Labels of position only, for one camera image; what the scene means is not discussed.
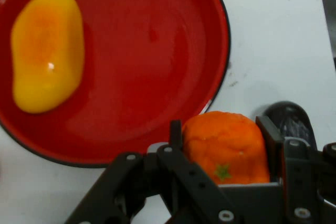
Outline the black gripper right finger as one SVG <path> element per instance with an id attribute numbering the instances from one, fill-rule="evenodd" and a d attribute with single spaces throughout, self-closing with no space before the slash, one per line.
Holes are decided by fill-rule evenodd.
<path id="1" fill-rule="evenodd" d="M 284 138 L 267 116 L 256 124 L 270 177 L 282 187 L 284 223 L 335 223 L 335 143 L 317 151 L 300 138 Z"/>

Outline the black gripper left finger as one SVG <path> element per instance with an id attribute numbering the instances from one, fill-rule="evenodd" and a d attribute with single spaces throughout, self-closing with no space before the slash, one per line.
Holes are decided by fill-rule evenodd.
<path id="1" fill-rule="evenodd" d="M 122 153 L 101 174 L 68 223 L 130 223 L 148 197 L 160 195 L 169 223 L 237 223 L 228 197 L 182 152 L 182 126 L 170 124 L 170 141 L 155 153 Z"/>

